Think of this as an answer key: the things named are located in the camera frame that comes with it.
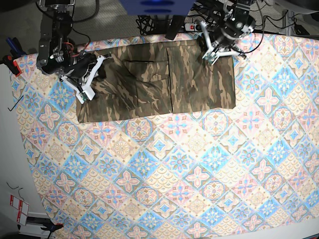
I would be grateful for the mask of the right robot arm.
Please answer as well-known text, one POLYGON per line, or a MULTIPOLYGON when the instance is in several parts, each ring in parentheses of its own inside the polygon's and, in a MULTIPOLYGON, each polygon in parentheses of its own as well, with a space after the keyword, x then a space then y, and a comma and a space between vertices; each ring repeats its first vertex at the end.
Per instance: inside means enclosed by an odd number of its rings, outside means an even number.
POLYGON ((76 52, 74 42, 68 37, 76 23, 73 19, 75 1, 38 0, 36 6, 42 12, 38 69, 44 75, 57 75, 75 91, 80 103, 93 100, 95 92, 91 84, 106 78, 102 64, 111 55, 97 56, 84 49, 76 52))

